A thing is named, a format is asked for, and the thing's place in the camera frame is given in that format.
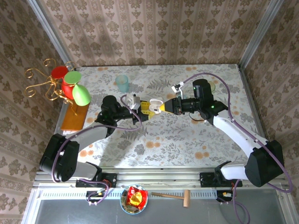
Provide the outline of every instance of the wooden mallet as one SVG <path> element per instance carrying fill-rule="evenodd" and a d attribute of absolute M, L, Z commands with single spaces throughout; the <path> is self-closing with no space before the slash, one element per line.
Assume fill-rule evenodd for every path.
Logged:
<path fill-rule="evenodd" d="M 185 190 L 184 191 L 184 197 L 180 197 L 180 196 L 175 196 L 175 195 L 168 195 L 168 194 L 161 194 L 161 193 L 155 193 L 152 192 L 151 195 L 154 196 L 160 196 L 160 197 L 170 197 L 170 198 L 176 198 L 176 199 L 183 199 L 183 207 L 184 208 L 188 208 L 190 206 L 190 190 Z"/>

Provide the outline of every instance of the table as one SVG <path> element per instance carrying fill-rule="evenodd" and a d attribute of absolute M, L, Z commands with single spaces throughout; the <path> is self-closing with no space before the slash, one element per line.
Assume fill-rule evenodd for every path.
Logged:
<path fill-rule="evenodd" d="M 171 86 L 199 72 L 214 73 L 227 82 L 231 91 L 231 108 L 234 117 L 251 130 L 256 123 L 250 109 L 244 85 L 235 64 L 215 65 L 153 65 L 80 68 L 84 85 L 92 100 L 84 127 L 94 122 L 103 98 L 114 95 L 118 100 L 115 78 L 120 74 L 129 77 L 129 93 L 141 100 L 162 97 L 164 101 L 175 97 Z M 192 81 L 205 78 L 215 84 L 214 99 L 227 105 L 227 91 L 216 78 L 208 75 L 190 80 L 184 87 L 186 97 L 194 97 Z M 191 114 L 200 119 L 199 113 Z M 132 120 L 118 122 L 118 126 L 133 128 Z M 216 167 L 225 161 L 243 162 L 245 153 L 221 130 L 207 122 L 196 122 L 188 114 L 176 116 L 169 113 L 155 115 L 143 123 L 140 130 L 127 132 L 116 130 L 110 137 L 99 140 L 82 150 L 78 161 L 97 164 L 100 167 L 145 166 L 197 166 Z"/>

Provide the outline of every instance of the patterned wallpaper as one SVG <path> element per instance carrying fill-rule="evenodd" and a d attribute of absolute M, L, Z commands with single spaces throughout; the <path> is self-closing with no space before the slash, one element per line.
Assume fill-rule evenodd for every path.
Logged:
<path fill-rule="evenodd" d="M 60 60 L 31 7 L 22 0 L 0 0 L 0 223 L 21 223 L 39 160 L 53 134 L 60 103 L 33 98 L 24 89 L 44 81 L 24 77 L 43 60 Z"/>
<path fill-rule="evenodd" d="M 264 130 L 283 145 L 299 211 L 299 1 L 284 1 L 245 71 Z"/>
<path fill-rule="evenodd" d="M 239 63 L 270 0 L 39 0 L 83 65 Z"/>

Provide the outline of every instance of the chip bag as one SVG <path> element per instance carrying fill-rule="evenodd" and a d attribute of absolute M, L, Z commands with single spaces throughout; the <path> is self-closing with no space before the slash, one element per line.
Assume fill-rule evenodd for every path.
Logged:
<path fill-rule="evenodd" d="M 148 192 L 146 190 L 139 190 L 138 188 L 130 187 L 127 195 L 127 205 L 134 206 L 142 210 L 148 199 Z"/>

